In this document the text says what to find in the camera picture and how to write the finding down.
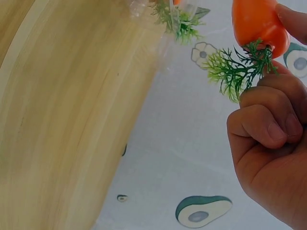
toy carrot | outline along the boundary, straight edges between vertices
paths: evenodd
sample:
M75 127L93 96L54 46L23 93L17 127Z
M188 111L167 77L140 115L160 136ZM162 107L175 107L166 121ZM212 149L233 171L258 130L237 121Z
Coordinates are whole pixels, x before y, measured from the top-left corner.
M243 90L252 87L256 76L263 77L263 69L275 71L272 59L283 55L290 46L290 35L276 12L277 0L233 0L232 21L237 43L245 56L236 49L239 61L229 49L218 50L208 57L208 77L221 84L220 92L238 102Z

orange carrot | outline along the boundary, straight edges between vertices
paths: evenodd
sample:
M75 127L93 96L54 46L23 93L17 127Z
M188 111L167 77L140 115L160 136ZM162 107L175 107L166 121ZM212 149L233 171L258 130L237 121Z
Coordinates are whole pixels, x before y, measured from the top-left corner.
M175 6L179 5L180 2L181 2L181 0L173 0L173 3L174 3Z
M273 58L288 50L290 35L275 12L276 5L277 0L233 0L233 28L240 46L261 39L271 47Z

finger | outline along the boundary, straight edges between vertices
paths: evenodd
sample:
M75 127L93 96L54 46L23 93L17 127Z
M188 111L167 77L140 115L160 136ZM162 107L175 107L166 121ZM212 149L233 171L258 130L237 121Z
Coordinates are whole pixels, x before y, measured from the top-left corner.
M289 98L299 121L307 124L307 91L300 79L288 74L268 74L257 85L282 91Z
M302 44L307 45L307 14L277 4L276 13L286 30Z
M278 125L288 135L288 143L296 143L301 139L302 125L284 92L267 86L250 88L241 95L240 106L245 108L254 104L260 104L269 109Z
M272 61L273 66L275 66L276 72L279 74L290 74L292 75L291 71L287 69L283 64L279 63L278 61L273 60ZM275 71L271 69L271 71L267 72L267 68L265 67L263 70L263 75L266 76L268 74L274 74Z
M235 165L258 142L269 149L278 149L287 141L270 110L260 104L234 111L228 117L227 131Z

wooden surface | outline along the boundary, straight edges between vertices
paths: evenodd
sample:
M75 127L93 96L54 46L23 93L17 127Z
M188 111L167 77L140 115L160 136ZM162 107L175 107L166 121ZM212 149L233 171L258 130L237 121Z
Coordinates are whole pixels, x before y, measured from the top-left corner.
M122 1L0 0L0 230L98 217L163 33Z

fingernail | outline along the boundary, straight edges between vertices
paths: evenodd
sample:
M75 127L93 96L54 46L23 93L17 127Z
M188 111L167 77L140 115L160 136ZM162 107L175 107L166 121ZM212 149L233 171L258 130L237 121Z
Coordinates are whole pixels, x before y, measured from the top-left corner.
M301 124L293 114L290 114L287 117L285 126L289 136L296 136L300 134Z
M268 132L273 140L280 140L286 136L283 130L276 123L270 124Z

